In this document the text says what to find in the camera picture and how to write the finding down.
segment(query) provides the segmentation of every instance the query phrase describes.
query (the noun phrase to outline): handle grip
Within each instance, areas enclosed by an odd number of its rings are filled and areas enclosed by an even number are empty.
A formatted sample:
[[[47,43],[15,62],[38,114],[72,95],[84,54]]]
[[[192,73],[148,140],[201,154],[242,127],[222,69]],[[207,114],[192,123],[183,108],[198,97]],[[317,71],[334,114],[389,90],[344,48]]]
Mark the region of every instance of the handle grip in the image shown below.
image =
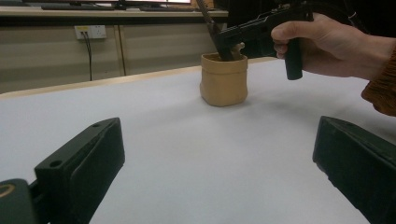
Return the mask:
[[[292,39],[285,55],[286,74],[288,80],[296,80],[303,77],[303,61],[301,59],[300,41]]]

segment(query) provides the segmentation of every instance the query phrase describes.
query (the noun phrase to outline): tan pot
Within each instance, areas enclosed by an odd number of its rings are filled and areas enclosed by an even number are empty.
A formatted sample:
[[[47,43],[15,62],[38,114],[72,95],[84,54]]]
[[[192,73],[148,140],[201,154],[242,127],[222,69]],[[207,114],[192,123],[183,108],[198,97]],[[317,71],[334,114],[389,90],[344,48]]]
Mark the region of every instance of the tan pot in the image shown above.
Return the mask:
[[[217,53],[201,57],[201,96],[209,105],[237,105],[248,96],[248,58],[223,62]]]

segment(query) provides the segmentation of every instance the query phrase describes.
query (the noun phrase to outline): white table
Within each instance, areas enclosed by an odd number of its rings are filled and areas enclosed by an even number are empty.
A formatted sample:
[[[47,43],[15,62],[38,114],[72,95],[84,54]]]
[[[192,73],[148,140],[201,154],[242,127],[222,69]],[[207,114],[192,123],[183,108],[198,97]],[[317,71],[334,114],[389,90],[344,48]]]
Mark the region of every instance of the white table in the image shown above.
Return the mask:
[[[92,223],[363,224],[364,216],[312,162],[320,116],[396,143],[396,118],[361,99],[366,81],[252,63],[249,96],[213,107],[199,68],[0,100],[0,180],[34,167],[77,133],[120,117],[126,162]]]

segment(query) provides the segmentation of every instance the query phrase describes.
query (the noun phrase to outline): human hand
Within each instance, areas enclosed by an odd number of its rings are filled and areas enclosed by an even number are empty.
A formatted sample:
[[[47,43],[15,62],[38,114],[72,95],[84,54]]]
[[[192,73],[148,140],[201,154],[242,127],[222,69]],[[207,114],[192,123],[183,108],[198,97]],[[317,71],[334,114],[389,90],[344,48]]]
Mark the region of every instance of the human hand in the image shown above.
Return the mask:
[[[314,21],[288,21],[271,33],[277,57],[283,59],[290,39],[301,37],[303,69],[334,77],[371,80],[385,68],[396,40],[315,14]]]

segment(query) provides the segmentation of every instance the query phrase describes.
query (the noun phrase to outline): power outlet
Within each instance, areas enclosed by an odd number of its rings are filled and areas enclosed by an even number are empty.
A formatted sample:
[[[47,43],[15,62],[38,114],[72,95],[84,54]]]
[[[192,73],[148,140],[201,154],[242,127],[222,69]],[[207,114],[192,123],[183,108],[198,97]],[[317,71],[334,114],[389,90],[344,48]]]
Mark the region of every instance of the power outlet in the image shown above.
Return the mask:
[[[84,39],[82,33],[86,33],[89,39],[103,39],[107,37],[104,25],[75,26],[75,31],[77,39]]]

